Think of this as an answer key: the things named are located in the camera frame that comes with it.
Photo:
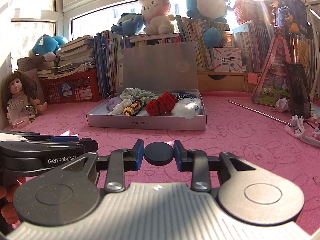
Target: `phone case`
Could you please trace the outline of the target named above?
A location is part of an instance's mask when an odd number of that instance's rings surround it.
[[[289,108],[292,115],[310,118],[311,104],[303,65],[287,64],[286,75],[290,91]]]

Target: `blue plush toy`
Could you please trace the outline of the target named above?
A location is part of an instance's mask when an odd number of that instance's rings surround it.
[[[44,55],[46,61],[54,61],[59,55],[59,46],[66,44],[67,38],[63,36],[42,35],[29,51],[29,58],[34,58],[37,54]]]
[[[117,25],[111,27],[111,31],[123,36],[137,34],[144,25],[142,14],[124,13],[118,20]]]
[[[187,16],[193,19],[227,23],[225,16],[228,12],[226,2],[229,0],[186,0]],[[221,44],[221,33],[216,28],[210,28],[203,36],[204,43],[209,48]]]

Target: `red crocheted flower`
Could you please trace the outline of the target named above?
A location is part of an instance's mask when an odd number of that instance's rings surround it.
[[[158,116],[160,115],[160,107],[159,107],[159,102],[156,99],[151,100],[149,103],[146,105],[146,111],[150,116]]]
[[[160,104],[160,113],[164,114],[171,112],[175,104],[178,102],[178,99],[170,92],[166,92],[158,98],[158,101]]]

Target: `green checkered cloth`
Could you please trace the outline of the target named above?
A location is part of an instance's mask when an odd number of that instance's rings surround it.
[[[142,105],[149,103],[153,99],[157,99],[155,93],[147,92],[139,88],[126,88],[120,95],[122,100],[130,99],[132,102],[134,100],[140,100]]]

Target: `black round sensor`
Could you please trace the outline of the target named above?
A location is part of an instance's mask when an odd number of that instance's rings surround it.
[[[173,160],[173,148],[164,142],[148,144],[144,149],[144,159],[154,166],[164,166]]]

